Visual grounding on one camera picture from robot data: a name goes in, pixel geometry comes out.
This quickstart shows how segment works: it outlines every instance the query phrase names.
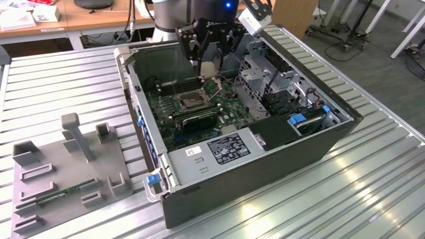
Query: motherboard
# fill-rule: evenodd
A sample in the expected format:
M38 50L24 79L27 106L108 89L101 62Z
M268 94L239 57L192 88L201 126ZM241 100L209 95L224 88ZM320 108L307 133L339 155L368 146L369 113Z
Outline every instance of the motherboard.
M255 119L235 93L235 80L216 76L147 92L148 104L169 151L231 133Z

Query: white label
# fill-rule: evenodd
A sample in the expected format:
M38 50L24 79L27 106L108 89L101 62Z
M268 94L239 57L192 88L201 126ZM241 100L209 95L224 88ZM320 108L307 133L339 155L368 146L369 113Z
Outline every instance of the white label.
M47 31L63 31L63 30L64 30L64 28L62 27L62 28L42 29L40 31L47 32Z
M196 155L197 153L201 153L201 147L196 146L193 148L187 149L188 156Z

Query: power supply label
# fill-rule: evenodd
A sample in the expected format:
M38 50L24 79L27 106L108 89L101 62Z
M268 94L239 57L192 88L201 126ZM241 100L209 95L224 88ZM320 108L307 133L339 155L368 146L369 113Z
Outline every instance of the power supply label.
M219 164L225 164L251 154L237 133L208 143Z

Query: blue latch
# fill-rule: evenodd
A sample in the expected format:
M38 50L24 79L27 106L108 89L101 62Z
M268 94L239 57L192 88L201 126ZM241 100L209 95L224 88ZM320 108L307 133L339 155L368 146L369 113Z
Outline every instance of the blue latch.
M307 118L303 114L296 114L289 118L289 121L293 125L296 125L297 123L307 121Z
M329 106L324 106L323 110L324 110L325 113L329 113L331 112Z
M160 182L161 182L161 176L159 173L148 176L148 185L149 186L152 186Z
M143 126L144 124L145 124L144 119L141 118L141 116L139 116L137 126Z

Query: aluminum slotted table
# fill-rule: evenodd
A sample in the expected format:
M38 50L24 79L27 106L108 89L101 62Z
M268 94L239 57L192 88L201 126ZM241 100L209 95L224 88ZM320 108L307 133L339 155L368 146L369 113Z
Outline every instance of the aluminum slotted table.
M0 122L0 238L10 237L11 145L62 139L59 116L82 131L117 129L135 194L34 238L419 238L425 236L424 136L285 30L267 32L365 116L324 159L184 225L165 229L147 200L148 172L121 90L113 47L20 57L6 66Z

